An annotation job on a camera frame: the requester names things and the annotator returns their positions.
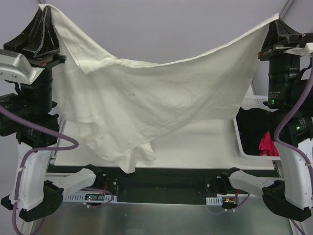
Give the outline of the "cream white t shirt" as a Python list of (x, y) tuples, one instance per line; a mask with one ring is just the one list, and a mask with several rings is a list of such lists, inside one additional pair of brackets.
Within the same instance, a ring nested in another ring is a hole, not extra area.
[(102, 159), (132, 173), (156, 157), (151, 142), (203, 119), (235, 118), (279, 15), (198, 56), (158, 64), (110, 54), (53, 5), (53, 28), (66, 62), (53, 69), (62, 116)]

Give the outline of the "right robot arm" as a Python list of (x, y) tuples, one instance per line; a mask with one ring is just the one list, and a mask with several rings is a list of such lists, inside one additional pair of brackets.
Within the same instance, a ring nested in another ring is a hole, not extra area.
[(211, 183), (225, 195), (236, 189), (262, 198), (274, 214), (298, 222), (308, 219), (313, 207), (313, 160), (299, 144), (313, 138), (313, 80), (303, 79), (302, 57), (312, 57), (313, 35), (300, 33), (282, 19), (274, 20), (262, 49), (269, 61), (268, 100), (272, 110), (269, 128), (280, 158), (283, 179), (267, 180), (233, 167)]

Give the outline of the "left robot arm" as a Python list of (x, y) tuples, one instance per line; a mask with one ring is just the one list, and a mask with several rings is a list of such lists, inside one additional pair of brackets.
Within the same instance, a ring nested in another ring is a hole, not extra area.
[(0, 134), (15, 134), (19, 150), (13, 191), (1, 204), (25, 222), (53, 214), (64, 198), (83, 188), (99, 190), (104, 185), (103, 171), (93, 165), (63, 180), (45, 179), (51, 153), (59, 151), (56, 143), (65, 139), (59, 116), (50, 114), (56, 106), (52, 70), (65, 61), (48, 6), (0, 51), (0, 78), (15, 86), (15, 93), (0, 98)]

